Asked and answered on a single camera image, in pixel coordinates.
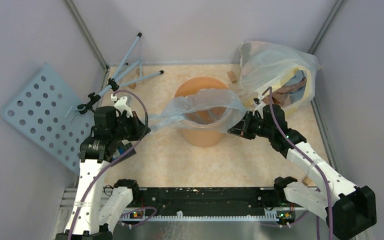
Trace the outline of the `light blue plastic trash bag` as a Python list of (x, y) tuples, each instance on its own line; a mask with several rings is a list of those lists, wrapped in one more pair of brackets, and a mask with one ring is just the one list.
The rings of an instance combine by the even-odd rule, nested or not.
[(210, 130), (227, 133), (248, 112), (239, 96), (229, 89), (206, 88), (170, 100), (160, 114), (150, 114), (152, 131), (163, 128)]

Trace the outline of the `large translucent white trash bag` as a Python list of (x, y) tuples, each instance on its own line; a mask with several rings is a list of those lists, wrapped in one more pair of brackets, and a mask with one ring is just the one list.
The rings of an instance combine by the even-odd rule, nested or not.
[(300, 100), (288, 106), (281, 106), (282, 109), (290, 115), (314, 99), (316, 76), (321, 68), (315, 55), (265, 41), (245, 41), (238, 50), (240, 77), (237, 82), (237, 94), (246, 107), (255, 107), (253, 98), (257, 97), (269, 103), (267, 88), (272, 87), (274, 93), (297, 71), (303, 71), (306, 77), (305, 92)]

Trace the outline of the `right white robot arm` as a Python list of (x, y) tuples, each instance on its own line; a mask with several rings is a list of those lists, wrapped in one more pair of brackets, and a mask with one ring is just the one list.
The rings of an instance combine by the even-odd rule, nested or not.
[(377, 223), (374, 191), (367, 185), (357, 186), (321, 158), (302, 134), (288, 127), (279, 105), (248, 111), (228, 133), (248, 140), (268, 139), (275, 151), (306, 173), (317, 190), (293, 177), (278, 177), (273, 200), (279, 206), (297, 204), (323, 219), (329, 238), (350, 240)]

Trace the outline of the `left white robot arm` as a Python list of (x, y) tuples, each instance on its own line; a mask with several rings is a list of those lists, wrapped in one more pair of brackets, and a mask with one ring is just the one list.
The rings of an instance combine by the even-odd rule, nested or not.
[(140, 202), (135, 180), (117, 182), (105, 205), (101, 205), (105, 176), (109, 168), (120, 163), (134, 150), (135, 145), (119, 157), (114, 153), (124, 141), (136, 145), (151, 130), (148, 122), (141, 122), (135, 111), (103, 106), (93, 114), (94, 126), (80, 145), (79, 182), (69, 220), (57, 240), (111, 240), (114, 229), (127, 206)]

